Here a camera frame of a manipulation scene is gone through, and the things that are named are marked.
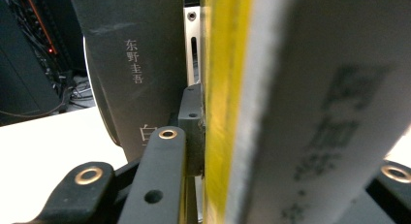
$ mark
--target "white table surface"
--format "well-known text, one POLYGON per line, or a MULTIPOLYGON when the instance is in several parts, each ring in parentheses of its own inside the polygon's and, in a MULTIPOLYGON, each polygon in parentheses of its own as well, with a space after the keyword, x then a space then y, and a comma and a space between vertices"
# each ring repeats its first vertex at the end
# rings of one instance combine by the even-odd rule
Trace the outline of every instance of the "white table surface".
POLYGON ((74 167, 90 162, 127 163, 97 108, 0 128, 0 224, 25 222, 74 167))

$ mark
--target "brass grommet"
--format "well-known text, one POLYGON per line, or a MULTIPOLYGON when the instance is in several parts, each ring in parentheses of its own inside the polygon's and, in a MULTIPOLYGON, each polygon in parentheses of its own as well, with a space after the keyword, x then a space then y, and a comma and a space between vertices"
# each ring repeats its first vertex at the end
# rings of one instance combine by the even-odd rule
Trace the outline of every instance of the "brass grommet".
POLYGON ((177 132, 175 130, 163 130, 158 136, 162 139, 173 139, 177 136, 177 132))
POLYGON ((75 182, 76 182, 76 184, 79 184, 79 185, 90 184, 92 182, 97 181, 102 175, 103 175, 103 170, 101 170, 100 168, 97 168, 97 167, 91 167, 91 168, 88 168, 88 169, 84 169, 80 173, 78 173, 76 175, 75 182), (89 178, 83 178, 82 177, 82 176, 84 176, 84 174, 89 173, 89 172, 94 172, 95 175, 92 176, 92 177, 89 177, 89 178))
POLYGON ((407 173, 406 171, 400 169, 400 168, 397 168, 397 167, 394 167, 394 166, 391 166, 391 165, 386 165, 386 166, 381 167, 381 172, 385 176, 387 176, 387 177, 389 177, 389 178, 391 178, 395 181, 398 181, 398 182, 401 182, 401 183, 411 183, 411 175, 409 173, 407 173), (398 173, 402 174, 403 176, 397 176, 397 175, 393 174, 392 171, 398 172, 398 173))

